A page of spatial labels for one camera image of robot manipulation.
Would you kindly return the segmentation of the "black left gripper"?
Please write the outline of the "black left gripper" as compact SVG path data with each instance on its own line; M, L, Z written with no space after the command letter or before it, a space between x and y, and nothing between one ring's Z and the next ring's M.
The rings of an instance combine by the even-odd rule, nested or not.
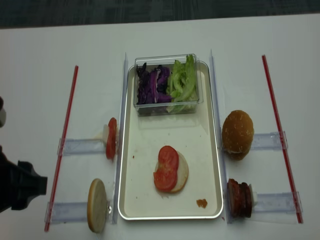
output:
M47 193L46 176L36 173L33 165L27 161L17 164L9 161L0 152L0 210L24 210L36 197Z

